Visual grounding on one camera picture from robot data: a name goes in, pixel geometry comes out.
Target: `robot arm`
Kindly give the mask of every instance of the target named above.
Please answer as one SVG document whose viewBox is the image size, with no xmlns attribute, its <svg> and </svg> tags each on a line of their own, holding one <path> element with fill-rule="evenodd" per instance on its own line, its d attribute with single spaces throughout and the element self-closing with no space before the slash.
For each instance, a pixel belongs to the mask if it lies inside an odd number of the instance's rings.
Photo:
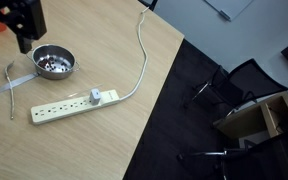
<svg viewBox="0 0 288 180">
<path fill-rule="evenodd" d="M 9 12 L 0 11 L 0 22 L 5 23 L 17 37 L 21 53 L 32 49 L 32 41 L 46 33 L 46 26 L 40 0 L 0 0 L 0 10 L 7 7 Z"/>
</svg>

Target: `electrical outlet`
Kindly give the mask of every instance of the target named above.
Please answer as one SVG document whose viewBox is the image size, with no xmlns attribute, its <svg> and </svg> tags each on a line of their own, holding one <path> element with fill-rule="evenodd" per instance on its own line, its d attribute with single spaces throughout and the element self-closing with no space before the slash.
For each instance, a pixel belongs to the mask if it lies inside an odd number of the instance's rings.
<svg viewBox="0 0 288 180">
<path fill-rule="evenodd" d="M 115 90 L 100 92 L 101 99 L 97 105 L 92 105 L 90 96 L 84 96 L 55 103 L 34 106 L 31 108 L 33 123 L 38 125 L 49 121 L 58 120 L 75 114 L 99 109 L 120 101 Z"/>
</svg>

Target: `black floor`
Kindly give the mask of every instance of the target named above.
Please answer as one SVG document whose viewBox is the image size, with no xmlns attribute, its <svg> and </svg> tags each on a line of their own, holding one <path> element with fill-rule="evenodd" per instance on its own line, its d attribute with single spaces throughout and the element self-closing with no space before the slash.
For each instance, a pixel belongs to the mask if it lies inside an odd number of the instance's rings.
<svg viewBox="0 0 288 180">
<path fill-rule="evenodd" d="M 203 83 L 218 65 L 183 41 L 163 89 L 154 106 L 125 180 L 217 179 L 213 161 L 188 159 L 180 163 L 179 153 L 218 151 L 225 138 L 210 127 L 227 108 L 206 103 L 183 104 L 196 93 L 192 87 Z"/>
</svg>

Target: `plug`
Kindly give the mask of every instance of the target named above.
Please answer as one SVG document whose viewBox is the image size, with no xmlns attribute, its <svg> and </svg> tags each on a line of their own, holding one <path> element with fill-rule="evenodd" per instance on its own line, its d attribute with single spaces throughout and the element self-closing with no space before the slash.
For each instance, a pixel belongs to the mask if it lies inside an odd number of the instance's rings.
<svg viewBox="0 0 288 180">
<path fill-rule="evenodd" d="M 98 89 L 91 89 L 90 102 L 93 106 L 98 105 L 101 100 L 101 93 Z"/>
</svg>

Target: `metal spoon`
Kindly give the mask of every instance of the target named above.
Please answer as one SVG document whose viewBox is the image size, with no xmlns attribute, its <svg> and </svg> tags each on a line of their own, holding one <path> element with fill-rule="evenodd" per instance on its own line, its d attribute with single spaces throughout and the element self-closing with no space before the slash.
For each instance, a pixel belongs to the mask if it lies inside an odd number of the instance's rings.
<svg viewBox="0 0 288 180">
<path fill-rule="evenodd" d="M 7 65 L 4 69 L 5 72 L 5 77 L 8 80 L 8 83 L 10 84 L 10 90 L 11 90 L 11 120 L 14 119 L 13 114 L 14 114 L 14 93 L 13 93 L 13 86 L 10 77 L 8 76 L 8 70 L 13 67 L 14 61 L 11 62 L 9 65 Z"/>
</svg>

